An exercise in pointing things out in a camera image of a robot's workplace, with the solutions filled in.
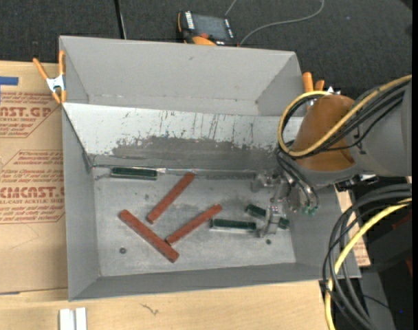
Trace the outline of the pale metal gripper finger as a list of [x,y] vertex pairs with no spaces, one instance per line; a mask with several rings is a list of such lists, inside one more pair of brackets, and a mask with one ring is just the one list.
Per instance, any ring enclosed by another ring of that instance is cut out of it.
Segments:
[[282,215],[278,206],[268,206],[265,212],[264,225],[258,231],[258,236],[263,238],[268,235],[276,234],[281,218]]
[[280,176],[276,174],[258,173],[256,174],[250,184],[252,192],[258,192],[263,188],[273,188],[280,184]]

